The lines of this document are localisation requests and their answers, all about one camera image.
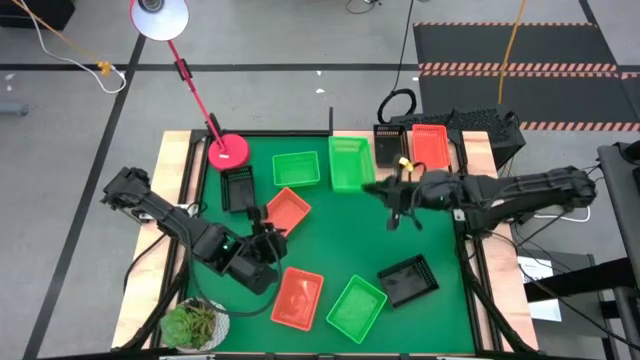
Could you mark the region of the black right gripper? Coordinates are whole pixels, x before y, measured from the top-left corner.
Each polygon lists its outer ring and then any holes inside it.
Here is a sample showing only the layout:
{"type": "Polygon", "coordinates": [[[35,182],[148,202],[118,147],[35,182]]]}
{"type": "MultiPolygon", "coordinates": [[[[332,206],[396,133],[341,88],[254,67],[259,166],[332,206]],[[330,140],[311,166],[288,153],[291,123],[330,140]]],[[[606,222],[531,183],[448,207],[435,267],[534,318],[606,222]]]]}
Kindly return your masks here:
{"type": "Polygon", "coordinates": [[[394,175],[383,181],[365,184],[362,190],[371,193],[386,208],[391,209],[389,230],[399,227],[402,216],[409,217],[414,226],[422,230],[423,225],[416,215],[416,209],[452,209],[461,185],[459,175],[434,171],[425,173],[419,182],[404,182],[400,175],[394,175]]]}

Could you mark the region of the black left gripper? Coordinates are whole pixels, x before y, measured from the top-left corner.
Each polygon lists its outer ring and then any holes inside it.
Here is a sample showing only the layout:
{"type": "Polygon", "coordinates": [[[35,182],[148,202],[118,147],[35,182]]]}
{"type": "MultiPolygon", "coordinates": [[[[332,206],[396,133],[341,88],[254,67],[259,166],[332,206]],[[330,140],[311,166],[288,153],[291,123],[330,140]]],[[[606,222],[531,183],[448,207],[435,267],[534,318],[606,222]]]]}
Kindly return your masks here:
{"type": "Polygon", "coordinates": [[[272,265],[287,255],[287,239],[284,229],[265,222],[264,206],[248,206],[247,217],[253,233],[263,233],[252,239],[239,239],[224,245],[225,254],[219,265],[221,275],[229,275],[240,285],[256,295],[263,294],[278,280],[278,272],[272,265]]]}

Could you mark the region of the orange plastic basket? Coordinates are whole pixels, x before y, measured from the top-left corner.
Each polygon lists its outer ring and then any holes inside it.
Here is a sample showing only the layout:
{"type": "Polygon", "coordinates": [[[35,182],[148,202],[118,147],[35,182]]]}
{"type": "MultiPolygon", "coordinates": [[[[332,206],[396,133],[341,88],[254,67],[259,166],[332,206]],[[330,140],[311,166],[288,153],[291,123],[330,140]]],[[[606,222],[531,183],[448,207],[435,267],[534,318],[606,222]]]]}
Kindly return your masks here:
{"type": "Polygon", "coordinates": [[[322,275],[288,267],[271,313],[275,323],[309,332],[324,285],[322,275]]]}
{"type": "Polygon", "coordinates": [[[427,168],[439,169],[450,165],[448,134],[444,125],[414,124],[412,152],[415,162],[427,168]]]}
{"type": "Polygon", "coordinates": [[[288,187],[283,188],[266,206],[267,221],[287,237],[311,211],[311,206],[288,187]]]}

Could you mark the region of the black plastic basket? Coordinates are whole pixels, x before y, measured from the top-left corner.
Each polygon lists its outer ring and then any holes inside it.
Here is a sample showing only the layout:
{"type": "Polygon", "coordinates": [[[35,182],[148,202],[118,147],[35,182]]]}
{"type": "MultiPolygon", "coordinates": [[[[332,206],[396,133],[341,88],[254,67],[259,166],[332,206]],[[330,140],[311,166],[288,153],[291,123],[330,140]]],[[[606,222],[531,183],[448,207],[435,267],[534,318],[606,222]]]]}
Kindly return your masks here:
{"type": "Polygon", "coordinates": [[[378,124],[373,127],[375,162],[379,168],[391,168],[397,155],[408,158],[406,128],[402,125],[378,124]]]}
{"type": "Polygon", "coordinates": [[[255,205],[253,168],[250,165],[222,171],[220,186],[224,212],[241,212],[255,205]]]}
{"type": "Polygon", "coordinates": [[[439,289],[422,254],[405,259],[377,273],[388,301],[399,308],[439,289]]]}

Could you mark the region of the green plastic basket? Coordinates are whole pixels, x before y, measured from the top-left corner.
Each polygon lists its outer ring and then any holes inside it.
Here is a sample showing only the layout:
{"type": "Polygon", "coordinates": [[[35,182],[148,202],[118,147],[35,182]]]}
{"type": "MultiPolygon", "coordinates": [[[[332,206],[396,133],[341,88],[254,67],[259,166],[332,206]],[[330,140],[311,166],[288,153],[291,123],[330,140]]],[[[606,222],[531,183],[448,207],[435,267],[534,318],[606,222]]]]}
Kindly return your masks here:
{"type": "Polygon", "coordinates": [[[272,157],[274,185],[302,187],[320,179],[318,154],[315,151],[279,154],[272,157]]]}
{"type": "Polygon", "coordinates": [[[356,344],[361,344],[387,302],[387,295],[353,275],[332,306],[326,321],[356,344]]]}
{"type": "Polygon", "coordinates": [[[361,192],[364,185],[376,182],[371,147],[364,137],[331,136],[329,161],[335,192],[361,192]]]}

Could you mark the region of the green table mat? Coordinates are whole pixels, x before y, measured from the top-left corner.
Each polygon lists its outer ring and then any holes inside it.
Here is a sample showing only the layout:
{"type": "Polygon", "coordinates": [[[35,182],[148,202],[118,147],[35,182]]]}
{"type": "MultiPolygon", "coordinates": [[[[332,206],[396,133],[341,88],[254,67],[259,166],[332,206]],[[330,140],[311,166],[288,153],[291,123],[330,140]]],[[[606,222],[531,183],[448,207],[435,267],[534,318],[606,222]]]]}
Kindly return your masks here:
{"type": "Polygon", "coordinates": [[[262,307],[272,296],[255,295],[230,276],[218,276],[201,264],[194,266],[198,283],[190,296],[203,291],[211,300],[233,311],[230,331],[221,352],[269,353],[471,353],[474,342],[467,301],[455,254],[455,236],[447,212],[417,210],[423,228],[404,218],[389,232],[388,210],[375,197],[336,193],[330,184],[328,140],[325,137],[251,137],[250,164],[255,196],[263,205],[279,193],[273,179],[275,155],[314,151],[319,158],[320,181],[299,187],[296,194],[311,207],[288,236],[285,268],[295,267],[323,276],[324,284],[311,330],[301,331],[271,319],[262,307]],[[373,286],[377,274],[400,261],[423,255],[438,289],[399,308],[385,305],[360,344],[326,320],[353,276],[373,286]]]}

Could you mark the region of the red desk lamp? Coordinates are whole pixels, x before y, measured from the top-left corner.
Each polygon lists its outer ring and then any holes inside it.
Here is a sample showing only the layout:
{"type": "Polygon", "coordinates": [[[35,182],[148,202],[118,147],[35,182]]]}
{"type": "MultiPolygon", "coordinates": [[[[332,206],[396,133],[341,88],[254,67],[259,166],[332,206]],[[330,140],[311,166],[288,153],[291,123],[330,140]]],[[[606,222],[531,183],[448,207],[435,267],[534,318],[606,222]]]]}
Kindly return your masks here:
{"type": "Polygon", "coordinates": [[[219,123],[209,112],[192,80],[186,60],[180,56],[173,40],[181,35],[189,22],[186,0],[130,0],[129,14],[136,30],[148,39],[166,42],[174,56],[174,64],[182,81],[189,87],[214,141],[207,156],[210,165],[219,171],[244,166],[250,157],[248,142],[240,135],[221,133],[219,123]]]}

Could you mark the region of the black perforated computer case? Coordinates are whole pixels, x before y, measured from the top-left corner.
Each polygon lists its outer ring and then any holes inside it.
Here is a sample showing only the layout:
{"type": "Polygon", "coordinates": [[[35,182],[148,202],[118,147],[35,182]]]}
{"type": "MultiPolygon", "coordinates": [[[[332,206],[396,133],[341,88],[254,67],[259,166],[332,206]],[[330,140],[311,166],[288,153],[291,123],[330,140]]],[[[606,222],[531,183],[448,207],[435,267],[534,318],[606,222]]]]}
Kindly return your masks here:
{"type": "Polygon", "coordinates": [[[444,125],[448,129],[461,131],[484,131],[487,133],[494,164],[503,167],[526,145],[519,128],[520,120],[511,110],[501,107],[485,109],[456,109],[445,114],[412,114],[390,119],[394,125],[410,129],[414,124],[444,125]]]}

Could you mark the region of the potted green succulent plant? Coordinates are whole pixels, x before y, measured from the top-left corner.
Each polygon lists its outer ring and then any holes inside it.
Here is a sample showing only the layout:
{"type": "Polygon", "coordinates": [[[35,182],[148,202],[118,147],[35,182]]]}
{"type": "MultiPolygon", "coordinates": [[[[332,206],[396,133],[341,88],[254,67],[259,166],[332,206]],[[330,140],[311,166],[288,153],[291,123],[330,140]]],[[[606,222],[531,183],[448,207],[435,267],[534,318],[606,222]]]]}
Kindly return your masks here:
{"type": "Polygon", "coordinates": [[[161,341],[180,352],[196,353],[221,345],[230,330],[230,317],[200,298],[179,303],[160,319],[161,341]]]}

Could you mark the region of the white paper sheet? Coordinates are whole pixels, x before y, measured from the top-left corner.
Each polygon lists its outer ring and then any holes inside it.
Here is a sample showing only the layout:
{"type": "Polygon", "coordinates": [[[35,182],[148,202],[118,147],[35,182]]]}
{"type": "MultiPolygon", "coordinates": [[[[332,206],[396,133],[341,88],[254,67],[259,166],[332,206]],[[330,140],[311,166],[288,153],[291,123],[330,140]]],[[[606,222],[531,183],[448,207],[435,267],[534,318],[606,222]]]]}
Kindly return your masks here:
{"type": "MultiPolygon", "coordinates": [[[[518,256],[522,280],[525,284],[532,280],[542,280],[554,275],[552,263],[549,260],[518,256]]],[[[530,314],[535,320],[561,322],[561,310],[557,299],[530,302],[530,314]]]]}

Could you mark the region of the black hazard-striped floor mat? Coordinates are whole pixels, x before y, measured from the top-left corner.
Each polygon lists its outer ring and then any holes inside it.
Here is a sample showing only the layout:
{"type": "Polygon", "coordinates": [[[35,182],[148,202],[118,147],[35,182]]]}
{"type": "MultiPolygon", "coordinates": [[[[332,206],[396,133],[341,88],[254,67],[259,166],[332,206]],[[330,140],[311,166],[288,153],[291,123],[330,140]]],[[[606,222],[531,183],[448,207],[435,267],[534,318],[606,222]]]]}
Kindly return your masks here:
{"type": "Polygon", "coordinates": [[[419,22],[422,108],[500,104],[524,130],[640,132],[640,71],[591,23],[419,22]]]}

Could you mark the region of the grey desk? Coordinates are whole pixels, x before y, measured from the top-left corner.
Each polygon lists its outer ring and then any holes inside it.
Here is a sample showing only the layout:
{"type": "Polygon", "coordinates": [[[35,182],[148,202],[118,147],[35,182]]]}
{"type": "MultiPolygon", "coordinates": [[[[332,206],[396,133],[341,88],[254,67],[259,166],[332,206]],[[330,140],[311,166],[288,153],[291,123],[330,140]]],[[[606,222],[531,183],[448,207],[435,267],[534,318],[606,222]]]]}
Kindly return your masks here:
{"type": "Polygon", "coordinates": [[[640,285],[640,140],[600,146],[597,154],[627,258],[640,285]]]}

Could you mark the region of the black box on floor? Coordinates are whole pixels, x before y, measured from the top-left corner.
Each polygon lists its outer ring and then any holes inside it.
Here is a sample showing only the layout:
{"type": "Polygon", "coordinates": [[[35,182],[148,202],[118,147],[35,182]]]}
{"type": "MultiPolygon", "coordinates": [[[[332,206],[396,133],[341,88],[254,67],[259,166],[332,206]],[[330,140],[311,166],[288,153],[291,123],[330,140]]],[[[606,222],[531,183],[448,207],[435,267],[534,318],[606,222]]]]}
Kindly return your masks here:
{"type": "MultiPolygon", "coordinates": [[[[74,0],[24,0],[29,9],[55,30],[63,30],[75,12],[74,0]]],[[[34,28],[29,15],[11,0],[0,0],[0,27],[34,28]]]]}

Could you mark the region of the black desk frame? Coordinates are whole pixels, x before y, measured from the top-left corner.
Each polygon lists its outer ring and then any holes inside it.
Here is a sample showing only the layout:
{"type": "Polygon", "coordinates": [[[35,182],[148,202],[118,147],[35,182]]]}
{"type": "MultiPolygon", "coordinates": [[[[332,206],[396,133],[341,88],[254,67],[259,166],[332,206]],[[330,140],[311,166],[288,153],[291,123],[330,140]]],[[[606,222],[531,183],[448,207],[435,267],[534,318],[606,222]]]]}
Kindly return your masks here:
{"type": "Polygon", "coordinates": [[[541,280],[531,280],[524,285],[527,300],[538,302],[555,297],[568,297],[617,287],[640,287],[640,275],[634,272],[628,258],[609,262],[541,280]]]}

